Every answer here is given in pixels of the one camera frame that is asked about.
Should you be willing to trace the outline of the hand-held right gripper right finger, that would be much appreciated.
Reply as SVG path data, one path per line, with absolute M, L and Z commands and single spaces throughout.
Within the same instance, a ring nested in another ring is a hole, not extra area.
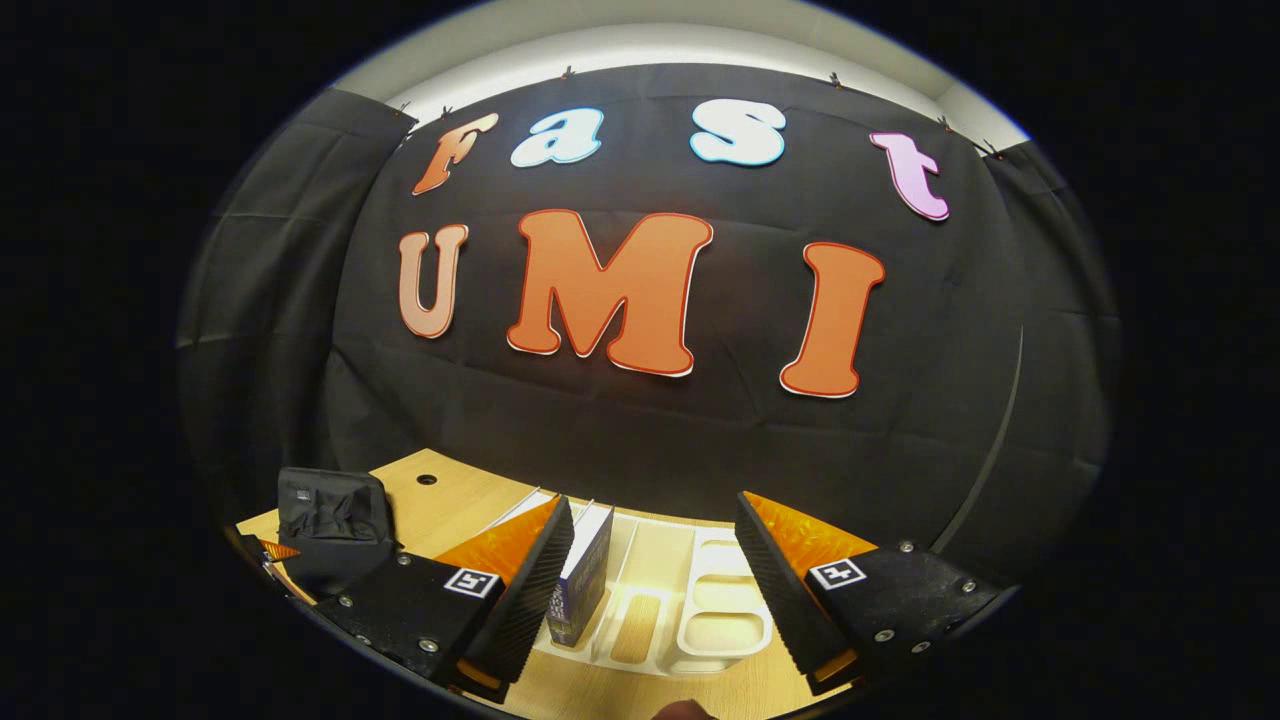
M 751 492 L 736 503 L 736 539 L 813 694 L 911 671 L 1018 593 L 913 539 L 876 544 Z

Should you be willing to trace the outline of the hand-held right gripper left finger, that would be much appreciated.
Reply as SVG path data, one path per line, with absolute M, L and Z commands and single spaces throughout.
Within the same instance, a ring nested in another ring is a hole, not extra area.
M 415 676 L 494 703 L 529 660 L 575 539 L 549 497 L 436 559 L 402 553 L 315 612 Z

